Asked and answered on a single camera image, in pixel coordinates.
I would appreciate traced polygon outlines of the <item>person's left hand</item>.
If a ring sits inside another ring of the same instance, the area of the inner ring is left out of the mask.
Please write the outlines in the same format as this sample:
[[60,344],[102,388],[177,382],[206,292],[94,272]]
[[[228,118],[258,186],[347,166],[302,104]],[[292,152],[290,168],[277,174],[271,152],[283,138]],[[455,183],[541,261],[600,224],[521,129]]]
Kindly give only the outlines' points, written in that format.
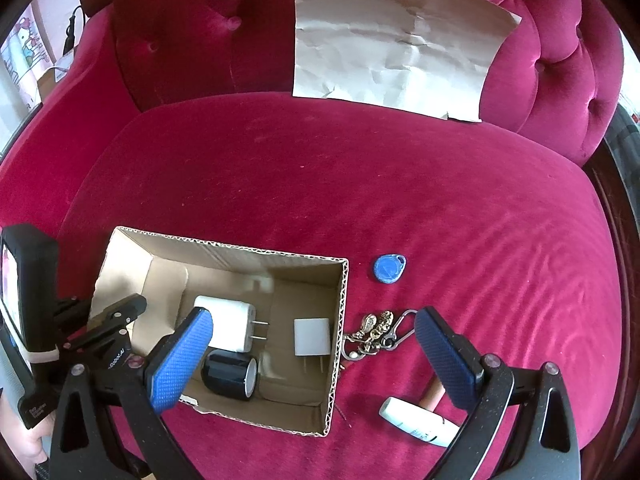
[[55,414],[49,414],[37,426],[27,429],[21,417],[10,407],[4,393],[1,393],[1,435],[9,445],[18,462],[30,474],[37,464],[44,463],[49,455],[43,439],[53,434]]

